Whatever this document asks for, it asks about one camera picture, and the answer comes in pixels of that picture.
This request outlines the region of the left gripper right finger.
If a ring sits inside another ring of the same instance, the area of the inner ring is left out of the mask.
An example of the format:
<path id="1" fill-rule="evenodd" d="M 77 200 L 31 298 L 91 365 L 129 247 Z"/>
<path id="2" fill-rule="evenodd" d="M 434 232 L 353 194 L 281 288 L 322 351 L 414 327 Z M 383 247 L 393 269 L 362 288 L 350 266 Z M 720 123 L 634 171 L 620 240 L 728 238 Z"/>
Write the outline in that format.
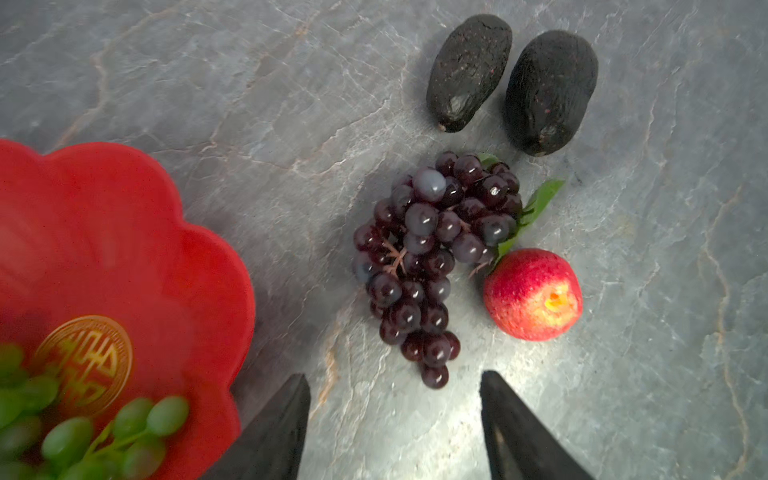
<path id="1" fill-rule="evenodd" d="M 482 374 L 480 397 L 493 480 L 592 479 L 498 372 Z"/>

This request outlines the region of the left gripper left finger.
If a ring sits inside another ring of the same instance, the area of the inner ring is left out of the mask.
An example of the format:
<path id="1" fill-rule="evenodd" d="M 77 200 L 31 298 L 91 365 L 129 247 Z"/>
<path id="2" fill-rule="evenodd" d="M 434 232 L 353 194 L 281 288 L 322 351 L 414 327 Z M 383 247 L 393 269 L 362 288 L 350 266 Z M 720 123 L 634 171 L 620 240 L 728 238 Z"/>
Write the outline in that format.
<path id="1" fill-rule="evenodd" d="M 202 477 L 296 480 L 310 406 L 311 391 L 306 377 L 291 375 Z"/>

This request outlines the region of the red fake apple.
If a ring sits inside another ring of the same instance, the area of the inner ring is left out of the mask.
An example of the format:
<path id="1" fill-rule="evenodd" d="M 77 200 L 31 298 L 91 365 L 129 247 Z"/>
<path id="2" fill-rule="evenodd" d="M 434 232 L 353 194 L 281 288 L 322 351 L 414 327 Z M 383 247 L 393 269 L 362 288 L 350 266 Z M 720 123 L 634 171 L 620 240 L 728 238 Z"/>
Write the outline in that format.
<path id="1" fill-rule="evenodd" d="M 567 260 L 543 249 L 507 253 L 486 278 L 483 300 L 495 325 L 525 341 L 548 341 L 582 316 L 579 280 Z"/>

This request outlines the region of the green fake grape bunch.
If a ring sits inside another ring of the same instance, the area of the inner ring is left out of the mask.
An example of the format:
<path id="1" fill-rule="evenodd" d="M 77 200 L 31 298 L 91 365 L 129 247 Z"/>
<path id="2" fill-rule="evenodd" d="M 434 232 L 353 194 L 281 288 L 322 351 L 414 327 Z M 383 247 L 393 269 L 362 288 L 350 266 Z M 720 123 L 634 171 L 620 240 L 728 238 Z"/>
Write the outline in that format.
<path id="1" fill-rule="evenodd" d="M 183 396 L 158 402 L 137 398 L 101 431 L 87 417 L 71 417 L 51 429 L 43 414 L 59 399 L 59 382 L 31 377 L 25 353 L 1 345 L 1 477 L 3 479 L 150 479 L 165 461 L 166 439 L 185 426 L 190 405 Z"/>

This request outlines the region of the purple fake grape bunch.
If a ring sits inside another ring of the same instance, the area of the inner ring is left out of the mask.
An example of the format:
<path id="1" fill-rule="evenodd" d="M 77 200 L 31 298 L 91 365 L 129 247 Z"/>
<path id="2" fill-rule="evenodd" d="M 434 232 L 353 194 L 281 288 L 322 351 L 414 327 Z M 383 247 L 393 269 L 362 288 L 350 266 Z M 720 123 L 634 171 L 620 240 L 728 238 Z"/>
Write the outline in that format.
<path id="1" fill-rule="evenodd" d="M 461 351 L 449 328 L 451 273 L 460 264 L 486 278 L 562 188 L 544 182 L 528 200 L 518 178 L 492 156 L 442 153 L 396 180 L 353 235 L 353 271 L 381 340 L 414 362 L 431 389 L 449 380 Z"/>

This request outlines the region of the dark fake avocado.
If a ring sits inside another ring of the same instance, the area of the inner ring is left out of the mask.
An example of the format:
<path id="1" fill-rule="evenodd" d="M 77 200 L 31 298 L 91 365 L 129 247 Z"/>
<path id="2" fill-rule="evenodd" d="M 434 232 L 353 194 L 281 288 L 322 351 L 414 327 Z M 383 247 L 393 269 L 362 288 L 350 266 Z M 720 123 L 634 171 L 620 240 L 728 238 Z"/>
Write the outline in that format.
<path id="1" fill-rule="evenodd" d="M 504 120 L 513 146 L 550 155 L 576 135 L 596 89 L 597 55 L 583 37 L 546 31 L 522 50 L 510 75 Z"/>
<path id="2" fill-rule="evenodd" d="M 491 14 L 469 17 L 443 43 L 426 92 L 438 128 L 463 130 L 497 88 L 513 42 L 509 24 Z"/>

